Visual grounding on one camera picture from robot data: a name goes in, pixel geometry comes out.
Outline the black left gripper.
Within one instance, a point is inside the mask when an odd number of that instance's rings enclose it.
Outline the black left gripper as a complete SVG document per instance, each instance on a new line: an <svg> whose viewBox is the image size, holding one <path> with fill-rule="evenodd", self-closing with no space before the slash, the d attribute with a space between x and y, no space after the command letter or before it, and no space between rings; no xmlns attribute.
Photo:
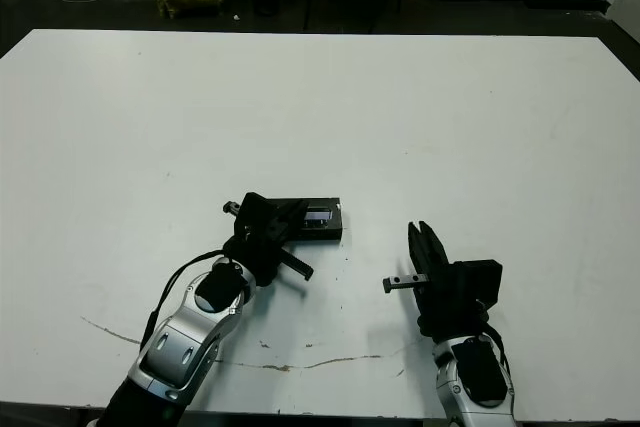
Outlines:
<svg viewBox="0 0 640 427"><path fill-rule="evenodd" d="M235 217L234 233L223 246L224 254L246 267L257 286L266 287L281 264L308 281L314 269L285 250L287 242L299 239L309 201L303 198L228 201L223 211Z"/></svg>

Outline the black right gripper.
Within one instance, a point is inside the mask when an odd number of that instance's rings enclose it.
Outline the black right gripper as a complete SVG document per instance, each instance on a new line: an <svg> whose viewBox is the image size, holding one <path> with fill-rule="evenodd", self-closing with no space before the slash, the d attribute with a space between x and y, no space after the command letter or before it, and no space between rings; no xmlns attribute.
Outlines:
<svg viewBox="0 0 640 427"><path fill-rule="evenodd" d="M412 290L419 330L436 343L476 334L489 319L489 263L449 264L443 244L424 221L408 224L408 246L416 273L384 278L384 291Z"/></svg>

